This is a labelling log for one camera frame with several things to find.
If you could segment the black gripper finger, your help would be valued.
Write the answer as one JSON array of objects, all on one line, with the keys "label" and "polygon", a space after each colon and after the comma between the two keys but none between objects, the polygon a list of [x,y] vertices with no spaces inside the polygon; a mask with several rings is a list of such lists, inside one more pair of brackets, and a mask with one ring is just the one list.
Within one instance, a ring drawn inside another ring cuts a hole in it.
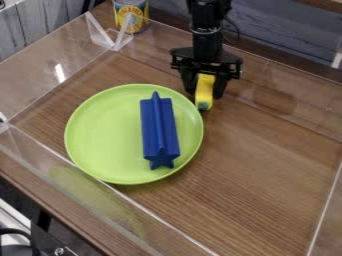
[{"label": "black gripper finger", "polygon": [[190,68],[183,67],[181,69],[181,77],[186,92],[194,94],[197,89],[197,72]]},{"label": "black gripper finger", "polygon": [[214,81],[213,96],[215,99],[221,99],[227,87],[229,79],[225,74],[218,73]]}]

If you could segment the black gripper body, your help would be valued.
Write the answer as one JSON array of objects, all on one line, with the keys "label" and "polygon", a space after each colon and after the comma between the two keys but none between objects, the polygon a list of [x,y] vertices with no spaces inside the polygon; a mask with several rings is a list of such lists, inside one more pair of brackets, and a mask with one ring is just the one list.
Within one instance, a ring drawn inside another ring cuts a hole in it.
[{"label": "black gripper body", "polygon": [[222,75],[225,79],[239,79],[243,59],[221,50],[214,56],[197,56],[193,47],[170,50],[171,68],[182,75],[195,76],[198,73]]}]

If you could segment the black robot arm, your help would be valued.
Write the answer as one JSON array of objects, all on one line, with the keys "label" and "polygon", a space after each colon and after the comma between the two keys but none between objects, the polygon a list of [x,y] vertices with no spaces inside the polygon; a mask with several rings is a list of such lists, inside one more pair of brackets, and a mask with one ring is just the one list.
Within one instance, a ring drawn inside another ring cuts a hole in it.
[{"label": "black robot arm", "polygon": [[193,45],[173,48],[171,68],[179,71],[187,93],[195,94],[199,75],[214,76],[213,96],[219,99],[227,83],[241,78],[243,58],[223,49],[223,19],[233,0],[186,0],[191,15]]}]

